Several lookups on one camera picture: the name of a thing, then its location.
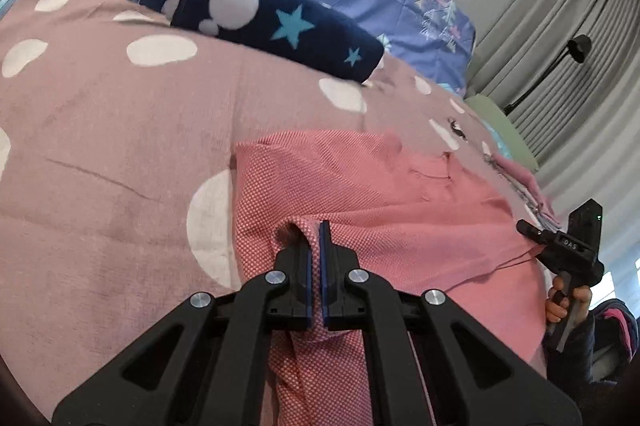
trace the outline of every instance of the triangular cutout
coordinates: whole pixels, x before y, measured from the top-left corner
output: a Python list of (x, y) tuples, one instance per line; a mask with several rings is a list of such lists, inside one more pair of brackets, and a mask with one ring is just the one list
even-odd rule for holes
[(149, 346), (139, 357), (131, 361), (122, 377), (145, 390), (155, 390), (169, 364), (184, 327), (174, 325), (158, 341)]
[(478, 388), (486, 390), (511, 377), (511, 369), (462, 323), (453, 323), (451, 330)]

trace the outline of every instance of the small teal star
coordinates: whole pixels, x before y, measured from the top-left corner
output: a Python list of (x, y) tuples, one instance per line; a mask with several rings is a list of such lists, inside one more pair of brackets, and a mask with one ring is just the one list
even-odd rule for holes
[(360, 61), (360, 60), (362, 60), (362, 57), (360, 56), (360, 47), (358, 47), (355, 51), (351, 50), (351, 47), (350, 47), (349, 55), (344, 62), (345, 63), (349, 62), (353, 67), (356, 64), (356, 61)]
[(271, 39), (278, 40), (280, 38), (286, 38), (294, 49), (298, 48), (300, 33), (315, 27), (315, 25), (302, 18), (302, 4), (300, 4), (293, 13), (276, 10), (276, 15), (278, 15), (281, 25), (278, 30), (273, 33)]

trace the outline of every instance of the lamp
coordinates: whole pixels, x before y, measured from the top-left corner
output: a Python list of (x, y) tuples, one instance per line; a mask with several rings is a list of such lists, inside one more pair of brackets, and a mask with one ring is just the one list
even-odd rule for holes
[(567, 42), (566, 44), (566, 51), (564, 52), (564, 54), (556, 58), (551, 63), (551, 65), (546, 68), (546, 70), (542, 73), (540, 78), (538, 78), (538, 80), (535, 83), (533, 83), (533, 85), (529, 88), (529, 90), (527, 90), (522, 96), (520, 96), (513, 103), (510, 103), (509, 105), (507, 105), (505, 108), (502, 109), (502, 112), (504, 113), (504, 115), (508, 116), (509, 114), (511, 114), (516, 109), (516, 107), (520, 105), (524, 101), (524, 99), (527, 96), (529, 96), (530, 93), (532, 93), (533, 90), (535, 90), (535, 88), (538, 85), (540, 85), (540, 83), (542, 83), (545, 80), (545, 78), (549, 76), (549, 74), (551, 74), (556, 69), (556, 67), (558, 67), (560, 62), (564, 60), (565, 57), (571, 56), (571, 58), (577, 61), (577, 63), (584, 63), (584, 61), (587, 59), (587, 56), (589, 55), (589, 52), (591, 51), (591, 47), (593, 47), (591, 43), (591, 38), (589, 38), (585, 34), (579, 34), (575, 38), (572, 38), (571, 40), (569, 40), (569, 42)]

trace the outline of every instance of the dark sleeve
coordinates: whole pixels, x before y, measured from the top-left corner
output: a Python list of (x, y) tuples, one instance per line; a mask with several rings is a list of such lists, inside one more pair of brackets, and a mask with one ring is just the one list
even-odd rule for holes
[(567, 338), (564, 352), (545, 348), (546, 378), (572, 399), (591, 382), (595, 322), (593, 313)]

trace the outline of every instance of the green pillow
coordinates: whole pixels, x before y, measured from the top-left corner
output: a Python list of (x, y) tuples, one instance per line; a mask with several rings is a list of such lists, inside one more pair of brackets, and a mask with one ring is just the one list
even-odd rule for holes
[(538, 161), (536, 161), (529, 147), (519, 135), (516, 127), (511, 124), (507, 116), (491, 99), (477, 95), (467, 98), (465, 103), (500, 135), (505, 145), (509, 148), (513, 161), (519, 162), (532, 172), (538, 170)]

